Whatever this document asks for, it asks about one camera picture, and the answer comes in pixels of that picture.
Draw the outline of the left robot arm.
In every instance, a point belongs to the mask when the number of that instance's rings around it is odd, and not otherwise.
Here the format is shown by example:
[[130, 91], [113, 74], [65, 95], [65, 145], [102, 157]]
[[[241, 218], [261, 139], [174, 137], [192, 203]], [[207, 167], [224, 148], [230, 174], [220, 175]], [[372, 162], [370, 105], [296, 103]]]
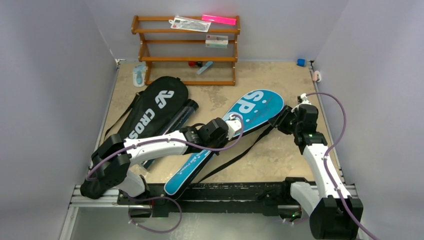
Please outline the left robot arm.
[[197, 128], [183, 126], [171, 133], [148, 138], [122, 138], [111, 135], [91, 155], [92, 169], [81, 185], [81, 194], [90, 199], [100, 198], [107, 190], [117, 187], [138, 205], [146, 203], [149, 191], [144, 178], [130, 168], [167, 156], [217, 152], [242, 129], [235, 118], [215, 118]]

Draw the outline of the small blue cube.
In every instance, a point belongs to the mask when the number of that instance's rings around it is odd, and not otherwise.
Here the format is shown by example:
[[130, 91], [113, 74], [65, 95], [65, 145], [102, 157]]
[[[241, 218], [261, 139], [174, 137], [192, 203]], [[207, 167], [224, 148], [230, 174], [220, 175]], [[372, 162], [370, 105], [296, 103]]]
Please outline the small blue cube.
[[306, 60], [303, 58], [298, 58], [296, 60], [296, 65], [299, 67], [305, 67], [306, 66]]

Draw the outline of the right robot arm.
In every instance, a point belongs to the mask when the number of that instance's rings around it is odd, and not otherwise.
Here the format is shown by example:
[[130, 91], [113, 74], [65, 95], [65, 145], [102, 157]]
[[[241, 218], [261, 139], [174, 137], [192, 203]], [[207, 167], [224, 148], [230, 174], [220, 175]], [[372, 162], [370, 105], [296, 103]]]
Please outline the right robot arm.
[[352, 197], [342, 183], [331, 157], [325, 136], [317, 130], [319, 110], [301, 103], [296, 108], [284, 106], [270, 119], [271, 125], [286, 135], [307, 161], [316, 188], [305, 181], [295, 181], [281, 189], [280, 196], [288, 204], [297, 201], [308, 215], [309, 227], [316, 240], [354, 240], [363, 213], [362, 201]]

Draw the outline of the light blue packaged item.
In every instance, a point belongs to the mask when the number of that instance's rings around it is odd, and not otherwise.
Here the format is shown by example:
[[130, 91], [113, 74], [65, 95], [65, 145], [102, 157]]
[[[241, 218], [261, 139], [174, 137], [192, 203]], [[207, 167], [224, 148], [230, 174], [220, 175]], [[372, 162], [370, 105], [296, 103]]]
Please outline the light blue packaged item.
[[145, 85], [145, 75], [147, 67], [144, 63], [138, 64], [132, 69], [132, 80], [135, 87], [143, 87]]

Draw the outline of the white blister package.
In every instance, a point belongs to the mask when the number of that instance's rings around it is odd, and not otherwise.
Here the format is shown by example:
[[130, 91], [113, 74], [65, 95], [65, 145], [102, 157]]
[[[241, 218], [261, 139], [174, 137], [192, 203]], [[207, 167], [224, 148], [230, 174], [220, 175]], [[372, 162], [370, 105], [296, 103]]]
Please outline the white blister package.
[[207, 33], [210, 29], [212, 22], [197, 20], [193, 18], [175, 16], [173, 19], [169, 19], [170, 28], [174, 30], [185, 30], [192, 32]]

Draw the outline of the white green box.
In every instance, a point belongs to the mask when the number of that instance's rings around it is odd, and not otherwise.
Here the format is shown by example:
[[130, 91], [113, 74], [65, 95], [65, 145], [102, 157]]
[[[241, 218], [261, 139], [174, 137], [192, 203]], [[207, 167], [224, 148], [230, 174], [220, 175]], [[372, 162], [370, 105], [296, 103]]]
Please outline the white green box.
[[229, 44], [229, 37], [226, 35], [207, 34], [205, 38], [206, 48], [219, 48], [227, 49]]

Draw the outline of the light blue strip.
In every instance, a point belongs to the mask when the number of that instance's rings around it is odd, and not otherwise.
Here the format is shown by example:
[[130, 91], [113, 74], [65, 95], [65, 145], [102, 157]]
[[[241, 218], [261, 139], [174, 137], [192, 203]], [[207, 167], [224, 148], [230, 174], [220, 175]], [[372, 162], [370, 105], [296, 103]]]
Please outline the light blue strip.
[[199, 69], [196, 71], [196, 74], [201, 75], [205, 70], [211, 67], [213, 63], [213, 61], [207, 61], [206, 63], [203, 63], [202, 61], [196, 62], [196, 65], [199, 67]]

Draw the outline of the black shuttlecock tube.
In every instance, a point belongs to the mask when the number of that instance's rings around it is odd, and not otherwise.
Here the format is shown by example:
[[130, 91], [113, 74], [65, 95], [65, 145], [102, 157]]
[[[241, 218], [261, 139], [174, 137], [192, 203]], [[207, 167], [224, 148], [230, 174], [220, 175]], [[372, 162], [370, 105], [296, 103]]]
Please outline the black shuttlecock tube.
[[147, 101], [143, 96], [134, 104], [133, 109], [124, 121], [118, 134], [123, 138], [141, 139], [165, 135], [179, 130], [198, 108], [192, 99], [184, 103], [165, 104], [168, 108], [160, 108], [156, 103]]

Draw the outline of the pink bar on shelf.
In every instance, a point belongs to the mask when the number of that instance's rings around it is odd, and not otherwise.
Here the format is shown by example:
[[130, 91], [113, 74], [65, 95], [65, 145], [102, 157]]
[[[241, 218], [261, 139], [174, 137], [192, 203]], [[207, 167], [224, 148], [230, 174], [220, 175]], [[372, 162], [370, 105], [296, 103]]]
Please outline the pink bar on shelf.
[[236, 18], [215, 16], [215, 15], [208, 15], [208, 14], [203, 14], [201, 16], [201, 20], [205, 22], [212, 22], [212, 23], [224, 24], [224, 25], [230, 25], [230, 26], [235, 26], [237, 23]]

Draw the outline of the wooden shelf rack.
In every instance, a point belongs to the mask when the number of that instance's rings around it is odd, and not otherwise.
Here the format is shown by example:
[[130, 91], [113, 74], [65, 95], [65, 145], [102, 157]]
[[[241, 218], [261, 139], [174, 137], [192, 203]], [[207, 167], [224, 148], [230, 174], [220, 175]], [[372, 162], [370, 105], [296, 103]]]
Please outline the wooden shelf rack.
[[[211, 23], [208, 32], [171, 29], [168, 20], [175, 16], [140, 16], [135, 15], [131, 23], [131, 33], [139, 36], [140, 46], [138, 61], [144, 62], [146, 72], [144, 83], [150, 85], [154, 63], [201, 61], [206, 63], [229, 64], [231, 78], [223, 80], [185, 80], [191, 86], [234, 86], [236, 84], [236, 64], [238, 62], [238, 36], [241, 33], [240, 16], [223, 16], [235, 18], [236, 25]], [[201, 20], [202, 16], [180, 16]], [[228, 36], [227, 48], [209, 48], [205, 46], [206, 35]]]

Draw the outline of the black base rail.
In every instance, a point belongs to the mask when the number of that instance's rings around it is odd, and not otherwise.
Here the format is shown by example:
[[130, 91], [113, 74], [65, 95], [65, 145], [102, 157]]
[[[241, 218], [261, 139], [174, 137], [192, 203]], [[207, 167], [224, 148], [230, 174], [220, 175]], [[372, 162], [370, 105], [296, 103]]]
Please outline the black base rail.
[[70, 204], [80, 208], [129, 208], [135, 216], [151, 214], [152, 217], [168, 217], [170, 213], [213, 214], [261, 214], [267, 217], [289, 218], [299, 207], [305, 207], [290, 195], [295, 184], [306, 184], [302, 177], [287, 177], [277, 182], [220, 182], [192, 183], [173, 203], [162, 198], [164, 184], [152, 183], [148, 196], [131, 200], [121, 190], [112, 188], [98, 199], [81, 194], [75, 187]]

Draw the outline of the black Crossway racket bag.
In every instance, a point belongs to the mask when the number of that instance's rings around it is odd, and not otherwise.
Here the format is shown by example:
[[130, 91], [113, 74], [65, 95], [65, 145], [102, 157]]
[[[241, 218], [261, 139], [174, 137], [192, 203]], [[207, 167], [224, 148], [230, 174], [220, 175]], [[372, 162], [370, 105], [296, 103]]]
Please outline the black Crossway racket bag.
[[[188, 103], [189, 91], [178, 77], [162, 76], [145, 90], [138, 92], [120, 119], [117, 133], [104, 133], [104, 143], [91, 155], [96, 166], [103, 159], [124, 148], [124, 139], [143, 139], [158, 136], [173, 117]], [[92, 175], [95, 180], [85, 180], [81, 194], [90, 199], [100, 198], [106, 190], [121, 184], [130, 167], [130, 159], [123, 152], [102, 164]]]

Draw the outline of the red black small object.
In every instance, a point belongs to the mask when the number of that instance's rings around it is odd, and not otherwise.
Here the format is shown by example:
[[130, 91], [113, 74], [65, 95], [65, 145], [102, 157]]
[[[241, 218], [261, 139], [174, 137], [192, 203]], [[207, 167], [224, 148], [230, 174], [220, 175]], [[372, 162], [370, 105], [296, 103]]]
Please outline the red black small object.
[[201, 68], [203, 66], [203, 62], [202, 61], [189, 61], [188, 65], [190, 67], [199, 67]]

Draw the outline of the small pink white object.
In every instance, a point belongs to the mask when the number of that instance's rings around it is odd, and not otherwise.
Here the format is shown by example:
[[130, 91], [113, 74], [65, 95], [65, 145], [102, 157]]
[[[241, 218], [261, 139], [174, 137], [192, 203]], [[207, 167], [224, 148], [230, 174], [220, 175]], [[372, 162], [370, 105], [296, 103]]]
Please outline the small pink white object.
[[321, 73], [319, 70], [315, 70], [312, 74], [312, 80], [316, 83], [319, 83], [321, 81]]

